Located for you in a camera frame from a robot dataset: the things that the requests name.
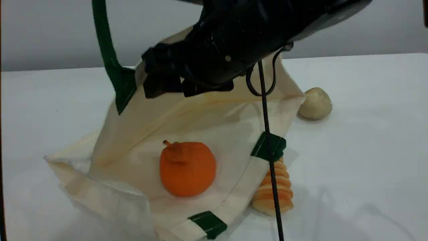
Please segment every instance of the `white table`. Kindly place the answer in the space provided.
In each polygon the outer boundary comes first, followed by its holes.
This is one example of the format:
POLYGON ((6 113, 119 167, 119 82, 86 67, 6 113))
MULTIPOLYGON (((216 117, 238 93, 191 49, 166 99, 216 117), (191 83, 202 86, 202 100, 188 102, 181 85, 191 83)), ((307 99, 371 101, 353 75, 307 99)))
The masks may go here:
MULTIPOLYGON (((333 101, 286 136, 295 208, 287 241, 428 237, 428 54, 284 60, 302 90, 333 101)), ((10 241, 123 240, 73 208, 42 157, 101 127, 113 88, 103 68, 2 73, 3 176, 10 241)), ((248 210, 230 240, 278 240, 248 210)))

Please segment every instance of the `black wire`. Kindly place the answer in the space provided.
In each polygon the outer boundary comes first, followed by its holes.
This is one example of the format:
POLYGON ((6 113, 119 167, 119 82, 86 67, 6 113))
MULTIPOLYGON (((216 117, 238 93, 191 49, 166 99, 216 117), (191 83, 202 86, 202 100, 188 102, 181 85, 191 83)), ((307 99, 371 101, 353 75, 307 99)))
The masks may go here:
MULTIPOLYGON (((273 56, 273 60, 272 60, 272 66, 273 66, 273 80, 272 80, 272 85, 270 86, 269 90, 266 92, 266 95, 270 95, 270 93, 272 93, 272 91, 275 89, 275 85, 276 85, 276 73, 275 73, 275 63, 276 63, 276 59, 278 58, 279 54, 281 52, 284 51, 289 51, 289 49, 287 49, 286 47, 282 47, 281 49, 279 49, 278 52, 275 53, 275 55, 273 56)), ((246 82, 247 82, 247 87, 248 90, 251 92, 251 94, 255 95, 255 96, 262 96, 261 94, 259 94, 253 87, 253 85, 251 84, 251 73, 253 72, 253 67, 250 67, 247 69, 247 74, 246 74, 246 82)))
MULTIPOLYGON (((262 105, 263 105, 263 119, 265 122, 265 133, 266 133, 266 146, 267 146, 267 159, 269 161, 270 168, 270 179, 272 181, 272 192, 273 192, 273 203, 275 205, 275 214, 276 214, 276 223, 278 225, 278 236, 279 241, 284 241, 284 233, 282 231, 282 220, 281 220, 281 210, 279 208, 279 199, 278 199, 278 189, 276 186, 276 177, 275 177, 275 165, 272 160, 272 153, 270 152, 270 130, 269 130, 269 118, 268 118, 268 107, 267 107, 267 92, 265 87, 265 76, 263 74, 263 65, 262 62, 259 61, 259 75, 260 75, 260 85, 262 88, 262 105)), ((275 57, 273 58, 273 75, 275 76, 275 57)))

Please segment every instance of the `orange fruit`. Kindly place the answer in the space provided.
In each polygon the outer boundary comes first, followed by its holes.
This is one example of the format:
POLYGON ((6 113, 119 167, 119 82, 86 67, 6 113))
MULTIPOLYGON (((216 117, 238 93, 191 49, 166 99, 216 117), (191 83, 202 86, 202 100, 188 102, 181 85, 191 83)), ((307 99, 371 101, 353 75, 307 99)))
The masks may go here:
POLYGON ((160 155, 160 179, 168 192, 179 197, 203 193, 213 183, 216 173, 215 157, 200 142, 163 142, 160 155))

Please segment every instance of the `bread roll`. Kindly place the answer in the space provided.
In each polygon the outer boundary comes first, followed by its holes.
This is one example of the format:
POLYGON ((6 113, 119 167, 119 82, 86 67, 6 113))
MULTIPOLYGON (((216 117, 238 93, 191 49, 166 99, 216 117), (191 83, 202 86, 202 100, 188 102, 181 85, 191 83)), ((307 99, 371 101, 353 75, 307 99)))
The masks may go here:
MULTIPOLYGON (((284 159, 281 158, 275 162, 275 177, 276 187, 278 189, 279 208, 281 213, 284 214, 294 207, 292 198, 293 191, 291 188, 290 175, 287 172, 287 167, 284 165, 284 159)), ((265 178, 254 194, 252 207, 256 210, 265 213, 269 216, 275 216, 275 205, 273 202, 272 193, 272 180, 270 178, 270 171, 267 172, 265 178)))

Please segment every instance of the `green fabric tab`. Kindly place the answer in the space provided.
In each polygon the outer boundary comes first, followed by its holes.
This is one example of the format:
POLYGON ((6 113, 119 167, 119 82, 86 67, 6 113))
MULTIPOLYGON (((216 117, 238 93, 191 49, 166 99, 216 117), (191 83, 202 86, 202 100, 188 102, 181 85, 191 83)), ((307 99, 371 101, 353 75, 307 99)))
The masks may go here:
POLYGON ((207 233, 207 239, 215 239, 227 229, 227 225, 211 211, 193 215, 189 219, 207 233))
POLYGON ((117 111, 121 114, 137 90, 135 70, 122 67, 117 60, 108 24, 106 1, 92 0, 92 11, 104 67, 116 93, 117 111))
MULTIPOLYGON (((273 161, 276 162, 284 155, 282 151, 286 148, 287 141, 284 138, 276 136, 272 133, 270 134, 269 141, 270 141, 270 151, 273 154, 272 155, 273 161)), ((251 152, 251 156, 259 157, 266 161, 269 160, 268 145, 266 144, 266 132, 263 132, 262 135, 260 136, 256 146, 251 152)))

